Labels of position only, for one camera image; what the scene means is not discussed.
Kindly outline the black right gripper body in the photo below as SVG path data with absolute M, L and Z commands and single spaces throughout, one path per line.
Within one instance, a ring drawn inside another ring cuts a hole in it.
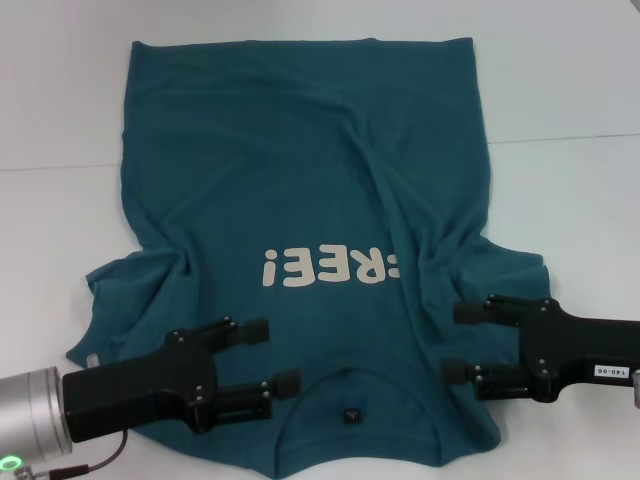
M 521 363 L 532 364 L 533 400 L 554 402 L 574 384 L 630 387 L 639 394 L 639 323 L 581 318 L 555 300 L 519 326 Z

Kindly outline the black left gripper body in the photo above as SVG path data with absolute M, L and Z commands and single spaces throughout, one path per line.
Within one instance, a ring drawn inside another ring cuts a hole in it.
M 75 443 L 163 420 L 180 420 L 194 433 L 215 423 L 213 353 L 187 332 L 148 355 L 66 374 L 62 388 Z

